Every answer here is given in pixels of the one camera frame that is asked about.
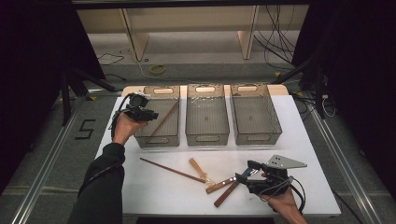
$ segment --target black long-sleeve shirt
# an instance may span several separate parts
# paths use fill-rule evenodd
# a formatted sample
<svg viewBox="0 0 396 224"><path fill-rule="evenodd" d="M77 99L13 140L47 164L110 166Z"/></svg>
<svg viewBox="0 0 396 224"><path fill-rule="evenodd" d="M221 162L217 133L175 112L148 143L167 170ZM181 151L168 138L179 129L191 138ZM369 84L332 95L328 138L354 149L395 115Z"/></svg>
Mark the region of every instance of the black long-sleeve shirt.
<svg viewBox="0 0 396 224"><path fill-rule="evenodd" d="M124 159L125 147L110 143L103 148L85 174L84 183L93 175ZM94 179L79 195L67 221L78 223L122 223L122 184L125 173L122 166Z"/></svg>

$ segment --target white tabletop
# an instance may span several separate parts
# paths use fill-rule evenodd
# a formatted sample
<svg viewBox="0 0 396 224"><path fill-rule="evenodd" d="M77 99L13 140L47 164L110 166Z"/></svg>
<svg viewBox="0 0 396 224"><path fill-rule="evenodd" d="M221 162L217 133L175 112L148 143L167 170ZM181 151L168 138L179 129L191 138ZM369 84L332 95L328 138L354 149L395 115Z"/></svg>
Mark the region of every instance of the white tabletop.
<svg viewBox="0 0 396 224"><path fill-rule="evenodd" d="M114 110L122 101L120 97ZM281 155L307 163L305 168L289 169L288 174L298 179L304 187L306 216L338 216L341 211L320 167L302 120L291 96L272 96L283 133L273 146L237 146L234 142L233 123L229 97L226 97L230 136L227 146L189 147L185 135L186 97L180 102L180 146L165 148L141 148L134 138L125 145L125 179L122 189L123 213L136 216L172 217L273 217L276 213L256 195L250 194L240 184L224 203L217 208L214 201L229 187L207 194L206 185L182 175L177 175L152 165L140 158L157 162L180 172L199 177L189 164L195 158L208 177L216 182L242 174L247 161L267 162L273 155ZM110 130L106 130L96 157L111 142ZM254 179L262 178L260 173ZM300 192L297 182L292 183ZM297 205L299 197L294 194Z"/></svg>

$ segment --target storage bin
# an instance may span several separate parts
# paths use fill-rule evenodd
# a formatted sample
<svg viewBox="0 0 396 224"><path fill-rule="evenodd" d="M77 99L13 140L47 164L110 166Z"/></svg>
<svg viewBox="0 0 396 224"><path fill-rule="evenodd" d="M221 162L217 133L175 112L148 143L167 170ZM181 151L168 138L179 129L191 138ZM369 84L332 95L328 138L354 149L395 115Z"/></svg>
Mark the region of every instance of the storage bin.
<svg viewBox="0 0 396 224"><path fill-rule="evenodd" d="M134 135L137 143L140 147L178 147L180 87L147 86L144 93L150 94L145 109L159 115Z"/></svg>
<svg viewBox="0 0 396 224"><path fill-rule="evenodd" d="M186 114L188 145L225 146L229 134L230 126L223 85L189 85Z"/></svg>
<svg viewBox="0 0 396 224"><path fill-rule="evenodd" d="M233 128L237 145L274 145L282 134L265 83L231 85Z"/></svg>

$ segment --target black tape marking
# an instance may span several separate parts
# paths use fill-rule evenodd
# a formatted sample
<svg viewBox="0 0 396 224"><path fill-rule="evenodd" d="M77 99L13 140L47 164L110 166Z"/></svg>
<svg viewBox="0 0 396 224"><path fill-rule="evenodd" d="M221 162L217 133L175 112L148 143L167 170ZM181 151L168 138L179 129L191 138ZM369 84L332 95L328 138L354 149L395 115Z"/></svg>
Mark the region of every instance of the black tape marking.
<svg viewBox="0 0 396 224"><path fill-rule="evenodd" d="M82 121L81 127L79 128L79 131L80 132L89 132L88 137L76 137L75 140L90 139L94 129L85 129L84 125L85 125L85 122L95 122L95 121L96 121L96 119L84 119Z"/></svg>

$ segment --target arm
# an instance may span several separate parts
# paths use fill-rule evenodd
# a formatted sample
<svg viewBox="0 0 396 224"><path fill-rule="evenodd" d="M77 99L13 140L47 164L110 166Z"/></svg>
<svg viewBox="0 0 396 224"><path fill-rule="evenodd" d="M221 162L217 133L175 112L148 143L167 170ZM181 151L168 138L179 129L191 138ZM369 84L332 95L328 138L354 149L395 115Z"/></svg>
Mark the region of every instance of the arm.
<svg viewBox="0 0 396 224"><path fill-rule="evenodd" d="M103 148L103 154L93 161L84 183L107 167L124 161L124 145L146 122L136 122L121 113L113 142ZM67 223L122 223L122 184L124 170L118 166L94 179L80 193Z"/></svg>
<svg viewBox="0 0 396 224"><path fill-rule="evenodd" d="M283 218L285 218L289 224L307 223L298 210L291 188L288 188L282 195L274 197L268 195L259 196L264 200L269 200L268 205L276 210Z"/></svg>

